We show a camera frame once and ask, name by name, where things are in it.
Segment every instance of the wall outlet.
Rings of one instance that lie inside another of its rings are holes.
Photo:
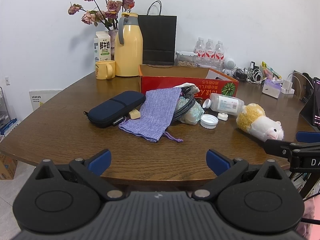
[[[42,106],[46,101],[53,98],[56,94],[62,90],[39,90],[30,91],[30,100],[32,104],[33,111]]]
[[[8,86],[8,85],[10,85],[10,78],[9,78],[9,76],[6,76],[5,77],[5,84]]]

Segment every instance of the yellow thermos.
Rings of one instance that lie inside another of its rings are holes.
[[[122,13],[115,40],[116,75],[133,77],[139,75],[142,64],[143,38],[138,23],[138,14]]]

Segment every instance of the black paper bag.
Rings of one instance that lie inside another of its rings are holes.
[[[148,15],[156,2],[160,4],[159,15]],[[161,15],[161,1],[156,2],[147,15],[138,16],[143,36],[143,63],[174,65],[177,17]]]

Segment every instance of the purple drawstring pouch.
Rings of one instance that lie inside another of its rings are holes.
[[[165,132],[171,123],[180,94],[181,88],[147,91],[146,101],[140,108],[141,117],[122,122],[119,128],[151,142],[157,142],[162,135],[182,142]]]

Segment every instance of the yellow fur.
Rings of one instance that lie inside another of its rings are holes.
[[[252,103],[242,107],[242,112],[238,115],[236,122],[242,131],[248,132],[251,124],[260,116],[266,116],[263,108]]]

